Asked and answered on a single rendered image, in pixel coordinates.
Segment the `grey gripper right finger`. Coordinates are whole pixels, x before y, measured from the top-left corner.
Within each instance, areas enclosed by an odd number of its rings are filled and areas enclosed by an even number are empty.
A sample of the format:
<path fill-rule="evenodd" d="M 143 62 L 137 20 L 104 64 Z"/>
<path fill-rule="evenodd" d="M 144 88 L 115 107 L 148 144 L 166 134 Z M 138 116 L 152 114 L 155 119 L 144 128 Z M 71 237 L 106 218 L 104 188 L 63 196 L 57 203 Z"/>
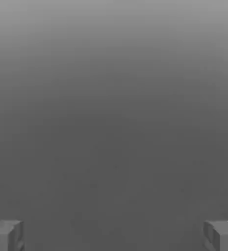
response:
<path fill-rule="evenodd" d="M 228 220 L 205 221 L 203 245 L 207 251 L 228 251 Z"/>

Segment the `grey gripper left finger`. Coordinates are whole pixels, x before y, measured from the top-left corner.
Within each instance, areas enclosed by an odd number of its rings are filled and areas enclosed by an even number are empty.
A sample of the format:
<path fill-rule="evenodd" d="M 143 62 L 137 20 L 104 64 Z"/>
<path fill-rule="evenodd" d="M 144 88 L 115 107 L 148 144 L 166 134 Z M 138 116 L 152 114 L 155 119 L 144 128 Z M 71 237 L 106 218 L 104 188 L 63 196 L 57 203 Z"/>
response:
<path fill-rule="evenodd" d="M 25 251 L 24 221 L 0 220 L 0 251 Z"/>

